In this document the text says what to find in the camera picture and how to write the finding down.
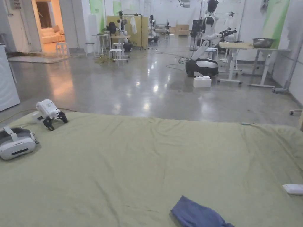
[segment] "couch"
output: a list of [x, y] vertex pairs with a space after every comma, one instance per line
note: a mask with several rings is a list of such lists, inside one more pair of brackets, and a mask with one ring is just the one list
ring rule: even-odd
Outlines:
[[41, 29], [43, 44], [64, 42], [65, 36], [61, 35], [60, 32], [55, 32], [53, 28], [42, 28]]

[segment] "blue cloth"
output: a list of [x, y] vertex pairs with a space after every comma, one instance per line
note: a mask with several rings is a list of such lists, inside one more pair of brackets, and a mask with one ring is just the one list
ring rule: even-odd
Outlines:
[[234, 227], [214, 210], [182, 196], [171, 210], [182, 227]]

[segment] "white controller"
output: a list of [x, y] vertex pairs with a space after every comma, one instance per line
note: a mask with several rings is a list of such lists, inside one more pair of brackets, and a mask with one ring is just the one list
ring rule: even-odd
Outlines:
[[303, 196], [303, 184], [285, 184], [283, 187], [290, 195]]

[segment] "polished concrete floor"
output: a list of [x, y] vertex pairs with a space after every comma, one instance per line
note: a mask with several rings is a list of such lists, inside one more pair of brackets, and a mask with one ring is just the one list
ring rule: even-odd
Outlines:
[[[251, 82], [259, 83], [260, 77], [239, 76], [244, 82], [242, 87], [233, 83], [216, 84], [213, 80], [211, 88], [194, 88], [193, 78], [185, 73], [185, 65], [178, 64], [179, 56], [191, 55], [188, 46], [187, 38], [161, 39], [153, 46], [154, 50], [131, 52], [130, 61], [124, 66], [97, 64], [93, 56], [54, 64], [12, 62], [21, 104], [0, 112], [0, 121], [21, 110], [35, 108], [37, 101], [49, 98], [59, 108], [87, 113], [298, 125], [299, 117], [288, 114], [290, 109], [298, 108], [291, 96], [274, 94], [269, 88], [247, 86]], [[246, 72], [252, 68], [251, 65], [239, 67]], [[219, 75], [219, 78], [227, 77], [227, 74]], [[30, 112], [20, 113], [11, 120]]]

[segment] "white refrigerator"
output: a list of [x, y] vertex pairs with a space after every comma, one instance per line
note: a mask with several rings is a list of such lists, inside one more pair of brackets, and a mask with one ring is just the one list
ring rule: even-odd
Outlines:
[[0, 111], [19, 103], [15, 81], [5, 53], [5, 45], [0, 45]]

